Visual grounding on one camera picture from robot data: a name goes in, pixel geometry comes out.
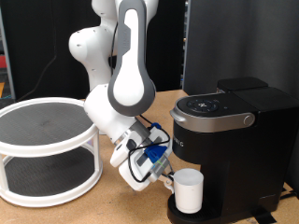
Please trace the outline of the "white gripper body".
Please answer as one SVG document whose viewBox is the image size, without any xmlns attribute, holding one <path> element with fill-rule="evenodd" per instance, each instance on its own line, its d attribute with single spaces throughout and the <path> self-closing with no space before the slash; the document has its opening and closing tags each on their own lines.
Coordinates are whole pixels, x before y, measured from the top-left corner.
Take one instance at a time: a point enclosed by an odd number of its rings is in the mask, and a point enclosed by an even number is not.
<svg viewBox="0 0 299 224">
<path fill-rule="evenodd" d="M 141 191 L 164 174 L 171 152 L 169 134 L 152 126 L 145 141 L 128 152 L 119 172 L 132 189 Z"/>
</svg>

